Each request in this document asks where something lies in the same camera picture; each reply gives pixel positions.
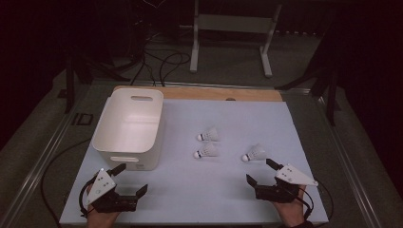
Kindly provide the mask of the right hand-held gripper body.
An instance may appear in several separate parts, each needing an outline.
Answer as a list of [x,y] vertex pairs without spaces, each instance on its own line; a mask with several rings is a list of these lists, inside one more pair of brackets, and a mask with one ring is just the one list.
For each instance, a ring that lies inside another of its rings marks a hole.
[[305,175],[291,164],[283,165],[279,171],[276,171],[275,181],[276,184],[272,186],[257,184],[255,187],[256,198],[288,203],[297,198],[301,185],[318,186],[316,180]]

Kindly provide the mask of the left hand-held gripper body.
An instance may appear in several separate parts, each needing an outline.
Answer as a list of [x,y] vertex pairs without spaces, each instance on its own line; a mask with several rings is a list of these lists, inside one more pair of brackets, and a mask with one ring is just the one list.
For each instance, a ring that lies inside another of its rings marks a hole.
[[115,192],[117,184],[112,179],[121,173],[121,170],[101,169],[87,194],[85,203],[91,205],[99,213],[134,212],[137,207],[136,196],[121,196]]

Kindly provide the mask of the white shuttlecock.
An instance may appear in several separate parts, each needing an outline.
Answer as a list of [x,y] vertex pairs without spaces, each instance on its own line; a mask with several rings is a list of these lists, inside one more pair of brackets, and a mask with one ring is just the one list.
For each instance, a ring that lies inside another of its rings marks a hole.
[[256,144],[251,147],[251,149],[241,157],[243,162],[249,161],[261,161],[265,160],[267,157],[266,150],[261,144]]
[[193,157],[195,159],[200,159],[203,157],[217,157],[219,152],[214,144],[211,142],[206,143],[200,149],[194,152]]
[[197,136],[199,142],[218,142],[220,140],[219,133],[215,127],[211,127]]

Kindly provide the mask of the white plastic bin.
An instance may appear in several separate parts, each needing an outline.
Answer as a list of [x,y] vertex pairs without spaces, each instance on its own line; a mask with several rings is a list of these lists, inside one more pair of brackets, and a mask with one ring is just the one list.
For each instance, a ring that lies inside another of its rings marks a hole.
[[92,146],[106,163],[153,170],[159,162],[164,131],[163,94],[149,88],[114,90],[96,127]]

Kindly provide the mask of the person's left hand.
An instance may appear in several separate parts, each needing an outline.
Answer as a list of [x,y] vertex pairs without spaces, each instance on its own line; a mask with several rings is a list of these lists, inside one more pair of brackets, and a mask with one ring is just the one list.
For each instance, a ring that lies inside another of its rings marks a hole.
[[91,204],[87,206],[86,228],[113,228],[120,212],[99,213]]

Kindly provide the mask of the person's right hand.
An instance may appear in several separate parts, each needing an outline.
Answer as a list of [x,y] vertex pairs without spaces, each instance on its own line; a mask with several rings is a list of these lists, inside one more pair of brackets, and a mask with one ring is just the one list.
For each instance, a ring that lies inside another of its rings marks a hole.
[[305,221],[303,212],[303,195],[306,186],[301,185],[298,190],[298,196],[292,202],[279,203],[274,202],[273,205],[278,211],[278,215],[285,227],[292,228],[299,226]]

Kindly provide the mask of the white table mat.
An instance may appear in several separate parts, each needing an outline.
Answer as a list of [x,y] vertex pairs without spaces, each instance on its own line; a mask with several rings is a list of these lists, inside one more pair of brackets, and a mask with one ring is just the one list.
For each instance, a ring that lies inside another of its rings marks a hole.
[[[122,225],[248,225],[275,224],[274,206],[255,196],[250,175],[260,184],[274,184],[275,170],[265,161],[241,160],[261,144],[270,158],[311,172],[294,121],[284,102],[229,102],[167,99],[163,104],[163,147],[151,171],[124,171],[115,179],[117,190],[132,195],[148,185],[136,211],[119,215]],[[197,136],[215,127],[218,142]],[[217,157],[195,159],[206,143]]]

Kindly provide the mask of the black stand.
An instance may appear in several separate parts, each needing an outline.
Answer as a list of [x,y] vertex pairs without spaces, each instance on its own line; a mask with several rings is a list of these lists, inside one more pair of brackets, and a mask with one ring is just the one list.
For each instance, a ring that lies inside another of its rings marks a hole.
[[93,77],[90,73],[90,68],[93,67],[96,70],[101,71],[107,77],[118,81],[118,82],[128,82],[128,79],[118,75],[106,66],[102,66],[100,63],[92,60],[86,56],[68,56],[66,58],[66,109],[65,112],[68,113],[74,106],[75,103],[75,77],[84,83],[89,85]]
[[276,90],[286,91],[296,86],[316,79],[310,88],[310,94],[314,97],[321,97],[325,91],[328,92],[326,102],[326,118],[331,125],[335,125],[336,88],[338,74],[333,67],[320,66],[317,69],[308,70],[301,77],[285,85],[276,86]]

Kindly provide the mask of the wooden board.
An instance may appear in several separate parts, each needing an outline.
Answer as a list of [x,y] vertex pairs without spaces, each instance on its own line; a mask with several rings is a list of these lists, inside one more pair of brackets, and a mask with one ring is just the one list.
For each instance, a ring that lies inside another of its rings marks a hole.
[[161,91],[166,99],[282,102],[276,90],[224,87],[141,86],[141,89]]

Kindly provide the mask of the white metal stand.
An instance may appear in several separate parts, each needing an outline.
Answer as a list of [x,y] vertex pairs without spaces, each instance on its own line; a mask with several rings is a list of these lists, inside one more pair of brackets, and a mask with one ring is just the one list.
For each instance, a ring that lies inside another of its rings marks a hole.
[[200,0],[194,1],[194,16],[193,16],[193,46],[190,55],[189,70],[192,73],[198,71],[200,40],[199,32],[201,30],[214,31],[231,31],[265,34],[266,41],[259,48],[264,76],[271,78],[273,76],[272,68],[269,62],[268,50],[274,37],[275,28],[277,26],[278,17],[282,8],[281,4],[275,6],[275,10],[271,17],[251,17],[251,16],[233,16],[233,15],[218,15],[200,13]]

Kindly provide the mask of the metal floor rail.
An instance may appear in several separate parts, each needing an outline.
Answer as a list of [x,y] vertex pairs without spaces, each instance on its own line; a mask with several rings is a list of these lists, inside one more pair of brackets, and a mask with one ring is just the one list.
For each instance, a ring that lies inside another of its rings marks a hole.
[[16,196],[11,202],[10,207],[6,211],[5,215],[0,219],[0,228],[12,228],[12,226],[19,219],[21,211],[26,207],[26,204],[30,200],[31,195],[40,182],[41,176],[45,172],[46,166],[49,164],[50,159],[55,155],[59,144],[64,138],[68,126],[73,119],[77,106],[78,103],[74,104],[69,109],[69,112],[63,116],[63,119],[56,127],[41,156],[33,165],[25,180],[23,181],[22,186],[16,193]]
[[350,161],[347,150],[343,145],[336,128],[331,125],[326,116],[327,105],[322,97],[316,98],[316,105],[320,112],[321,119],[326,125],[326,129],[330,131],[331,141],[336,147],[336,155],[342,167],[344,176],[346,177],[350,189],[353,192],[357,206],[360,209],[362,217],[364,218],[368,228],[381,228],[380,220],[373,208],[373,205],[368,197],[355,168]]
[[[165,82],[164,85],[161,82],[154,81],[135,81],[133,84],[130,82],[110,81],[110,80],[94,80],[93,85],[107,85],[107,86],[151,86],[151,87],[195,87],[195,88],[232,88],[232,89],[264,89],[275,90],[273,86],[257,86],[257,85],[214,85],[214,84],[198,84],[198,83],[176,83]],[[278,90],[280,94],[297,94],[297,95],[309,95],[311,93],[310,88],[295,87],[288,90]]]

